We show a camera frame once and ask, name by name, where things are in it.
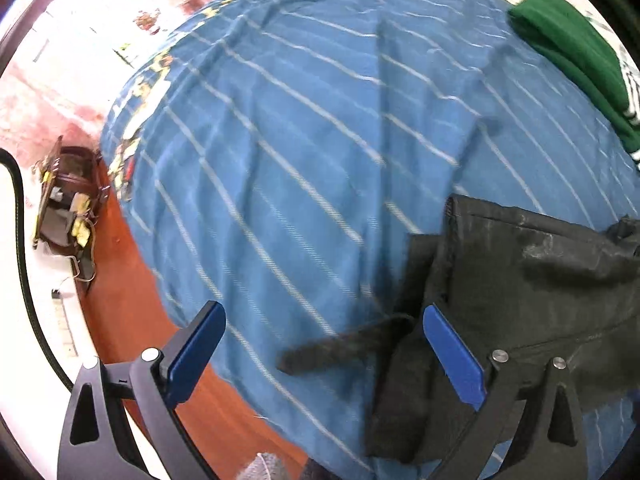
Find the black cable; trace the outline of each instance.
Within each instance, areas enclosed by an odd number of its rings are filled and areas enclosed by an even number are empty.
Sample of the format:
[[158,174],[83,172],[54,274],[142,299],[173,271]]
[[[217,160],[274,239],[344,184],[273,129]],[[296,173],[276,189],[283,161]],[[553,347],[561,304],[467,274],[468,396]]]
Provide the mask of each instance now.
[[56,373],[65,388],[71,391],[74,387],[73,382],[69,379],[68,375],[60,366],[60,363],[56,359],[55,355],[51,351],[51,347],[47,342],[47,338],[42,331],[36,309],[33,304],[33,297],[31,296],[31,288],[29,287],[29,277],[27,274],[27,263],[24,256],[24,186],[22,184],[22,174],[20,173],[20,167],[11,153],[7,150],[0,148],[0,164],[2,164],[11,175],[12,183],[14,184],[15,195],[15,248],[18,258],[18,276],[20,277],[20,288],[22,289],[22,298],[24,299],[24,306],[27,309],[27,316],[29,317],[29,323],[33,329],[33,334],[36,336],[40,349],[46,357],[52,370]]

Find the black fabric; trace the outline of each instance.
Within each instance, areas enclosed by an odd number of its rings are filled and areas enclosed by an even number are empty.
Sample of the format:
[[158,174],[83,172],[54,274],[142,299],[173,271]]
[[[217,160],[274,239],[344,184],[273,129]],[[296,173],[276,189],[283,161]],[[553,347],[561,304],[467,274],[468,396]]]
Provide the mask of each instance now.
[[340,477],[327,471],[318,462],[308,459],[298,480],[340,480]]
[[[399,337],[397,330],[367,328],[378,340],[363,349],[375,348],[380,357],[365,436],[370,456],[413,464],[442,458],[474,416],[424,337],[419,312],[429,304],[439,307],[487,370],[490,353],[503,349],[535,384],[549,359],[563,357],[581,408],[590,410],[640,383],[640,221],[623,218],[599,234],[451,196],[443,234],[410,239],[394,310],[415,317],[413,329]],[[385,320],[379,328],[391,325]],[[361,355],[348,336],[319,342],[316,351],[329,352],[324,362],[337,364],[345,341],[343,360]],[[288,352],[289,367],[304,355]],[[314,359],[323,362],[317,354]],[[522,409],[514,408],[504,440],[513,436]]]
[[362,359],[372,352],[389,354],[414,325],[413,317],[394,314],[356,332],[340,334],[329,340],[285,351],[278,360],[277,368],[289,375],[300,375],[357,358]]

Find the orange wooden surface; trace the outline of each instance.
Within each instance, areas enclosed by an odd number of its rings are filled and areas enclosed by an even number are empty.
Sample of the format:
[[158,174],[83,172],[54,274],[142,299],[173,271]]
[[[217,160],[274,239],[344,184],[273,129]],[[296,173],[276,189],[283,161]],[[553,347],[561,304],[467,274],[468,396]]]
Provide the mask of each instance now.
[[[113,193],[96,225],[95,261],[96,277],[88,293],[81,294],[81,305],[102,361],[132,360],[149,346],[162,346],[177,328],[162,308],[155,279],[138,253]],[[140,426],[137,410],[130,412]],[[306,461],[300,449],[257,418],[210,367],[177,413],[222,480],[235,478],[259,452],[279,456],[293,479]]]

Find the blue striped fabric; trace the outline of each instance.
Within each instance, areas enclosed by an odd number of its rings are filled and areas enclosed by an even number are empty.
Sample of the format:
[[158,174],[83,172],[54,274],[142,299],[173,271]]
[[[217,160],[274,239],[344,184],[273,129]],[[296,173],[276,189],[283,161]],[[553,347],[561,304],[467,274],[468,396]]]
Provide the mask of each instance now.
[[[216,372],[345,480],[417,480],[433,465],[363,456],[372,363],[303,378],[274,363],[388,312],[407,233],[438,232],[451,192],[598,230],[638,215],[640,179],[612,127],[512,33],[507,8],[215,0],[172,37],[171,86],[140,130],[121,207],[164,307],[184,325],[223,303]],[[158,67],[138,76],[153,85]],[[102,134],[107,162],[142,104],[135,79]],[[591,479],[630,411],[585,416]]]

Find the green cloth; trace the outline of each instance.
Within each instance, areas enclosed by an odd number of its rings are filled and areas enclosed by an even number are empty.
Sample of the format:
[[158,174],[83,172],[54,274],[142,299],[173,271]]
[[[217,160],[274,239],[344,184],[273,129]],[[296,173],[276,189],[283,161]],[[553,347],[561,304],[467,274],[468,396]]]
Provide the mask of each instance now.
[[628,153],[640,150],[640,126],[625,112],[629,97],[620,61],[591,23],[565,0],[523,0],[509,10],[511,27],[588,95]]

